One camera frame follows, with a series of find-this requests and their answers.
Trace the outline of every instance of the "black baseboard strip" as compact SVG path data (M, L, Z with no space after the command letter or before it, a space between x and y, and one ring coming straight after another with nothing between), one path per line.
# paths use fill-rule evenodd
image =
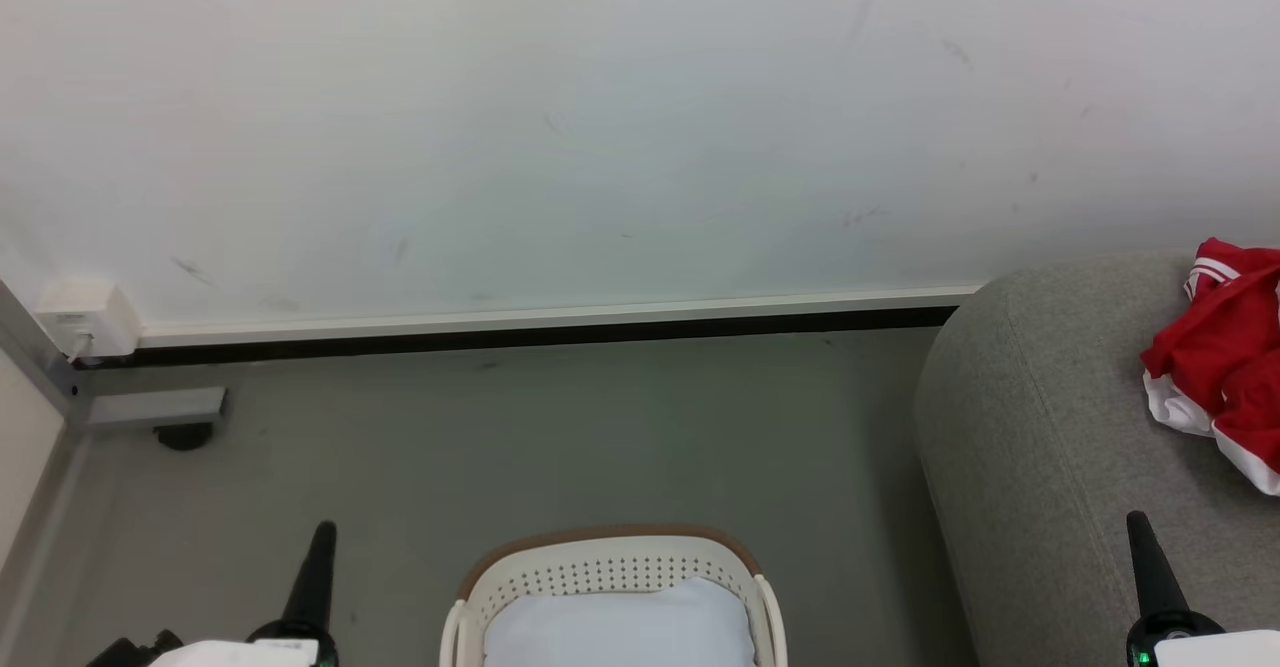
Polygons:
M246 344L197 344L197 347L142 348L125 357L108 357L83 370L110 367L177 367L224 362L261 362L311 357L351 357L399 352L442 352L448 350L493 350L531 344L589 344L598 342L639 342L649 339L687 339L699 335L749 335L774 333L827 333L841 330L883 330L933 328L947 321L955 307L909 307L819 312L818 315L777 315L768 317L724 317L626 325L580 328L531 328L443 334L352 335L338 339L294 342L255 342Z

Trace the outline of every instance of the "perforated basket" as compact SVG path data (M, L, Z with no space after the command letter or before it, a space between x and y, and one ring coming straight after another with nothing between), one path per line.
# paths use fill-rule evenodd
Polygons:
M483 667L484 632L525 595L658 591L689 577L731 590L746 607L755 663L787 667L773 588L737 540L692 525L626 525L539 535L485 556L462 581L444 622L440 667Z

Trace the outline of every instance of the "gray fabric upholstery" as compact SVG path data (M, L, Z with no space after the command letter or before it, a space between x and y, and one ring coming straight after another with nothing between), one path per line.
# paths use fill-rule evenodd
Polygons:
M1147 414L1138 353L1184 310L1189 266L1156 252L1020 271L940 333L916 443L984 667L1124 664L1130 510L1193 609L1280 627L1280 502Z

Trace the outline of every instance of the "gray carpet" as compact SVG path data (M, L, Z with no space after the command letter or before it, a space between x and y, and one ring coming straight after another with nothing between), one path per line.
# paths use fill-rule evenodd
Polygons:
M224 384L174 453L99 438L15 664L110 640L243 639L320 520L339 529L348 667L431 666L472 561L530 534L682 521L740 538L795 664L973 664L910 440L933 330L745 335L104 373L99 393Z

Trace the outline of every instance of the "wall outlet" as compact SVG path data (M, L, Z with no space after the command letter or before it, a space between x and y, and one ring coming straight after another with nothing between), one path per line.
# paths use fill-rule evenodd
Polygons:
M55 284L36 309L36 320L64 355L78 357L132 355L142 330L137 312L110 280Z

